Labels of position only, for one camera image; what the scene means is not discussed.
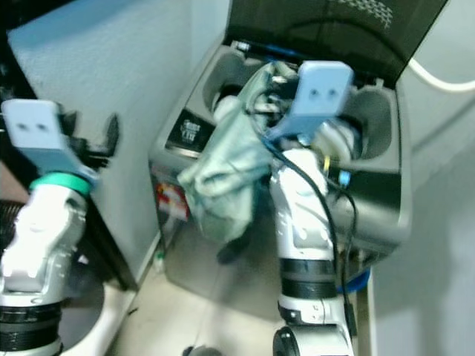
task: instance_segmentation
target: blue cable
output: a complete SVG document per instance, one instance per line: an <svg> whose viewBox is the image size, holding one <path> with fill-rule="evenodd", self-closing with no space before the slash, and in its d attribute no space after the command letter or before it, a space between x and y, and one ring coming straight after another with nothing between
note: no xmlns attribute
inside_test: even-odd
<svg viewBox="0 0 475 356"><path fill-rule="evenodd" d="M347 283L348 293L354 293L356 291L361 291L362 289L364 289L368 284L370 275L371 275L371 270L368 269L364 271L363 273L361 273L359 276L353 278L350 282L348 282ZM337 288L337 291L338 293L343 292L341 289L341 286Z"/></svg>

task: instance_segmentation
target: gray cloth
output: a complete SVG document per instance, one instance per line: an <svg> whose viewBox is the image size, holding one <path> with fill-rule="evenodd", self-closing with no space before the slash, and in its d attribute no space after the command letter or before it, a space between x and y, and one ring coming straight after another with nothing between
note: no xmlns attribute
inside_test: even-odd
<svg viewBox="0 0 475 356"><path fill-rule="evenodd" d="M190 211L206 238L228 242L252 222L255 183L269 173L272 155L252 129L245 105L274 75L294 74L284 63L262 67L237 99L226 100L212 137L195 164L178 176Z"/></svg>

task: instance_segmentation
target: white wall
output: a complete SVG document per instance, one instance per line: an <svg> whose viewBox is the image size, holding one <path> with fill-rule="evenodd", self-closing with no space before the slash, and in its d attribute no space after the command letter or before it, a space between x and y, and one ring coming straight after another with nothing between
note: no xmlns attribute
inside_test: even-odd
<svg viewBox="0 0 475 356"><path fill-rule="evenodd" d="M10 33L38 96L79 110L79 135L100 139L117 112L117 156L94 194L139 277L157 234L147 151L191 71L186 0L76 0Z"/></svg>
<svg viewBox="0 0 475 356"><path fill-rule="evenodd" d="M416 58L475 79L475 7L451 0ZM411 240L373 270L378 356L475 355L475 92L439 93L406 70L413 141Z"/></svg>

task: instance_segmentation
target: white cable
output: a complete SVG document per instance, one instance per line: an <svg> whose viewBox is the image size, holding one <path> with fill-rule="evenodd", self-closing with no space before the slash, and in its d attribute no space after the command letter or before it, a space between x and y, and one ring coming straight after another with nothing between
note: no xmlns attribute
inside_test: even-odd
<svg viewBox="0 0 475 356"><path fill-rule="evenodd" d="M439 89L448 93L467 93L475 90L475 80L466 83L447 83L440 80L427 72L414 58L409 61L409 68L419 76L424 82L428 83L435 89Z"/></svg>

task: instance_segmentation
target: metal bracket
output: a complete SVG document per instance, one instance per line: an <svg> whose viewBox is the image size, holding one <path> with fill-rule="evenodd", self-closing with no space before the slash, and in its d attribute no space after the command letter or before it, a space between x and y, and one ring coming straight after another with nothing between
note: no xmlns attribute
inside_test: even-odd
<svg viewBox="0 0 475 356"><path fill-rule="evenodd" d="M341 113L353 82L353 70L343 62L307 61L289 113L266 132L275 141L299 134L313 137L318 126Z"/></svg>
<svg viewBox="0 0 475 356"><path fill-rule="evenodd" d="M59 125L59 106L47 100L11 99L1 104L13 145L40 174L68 172L96 185L98 173L83 165L68 145Z"/></svg>

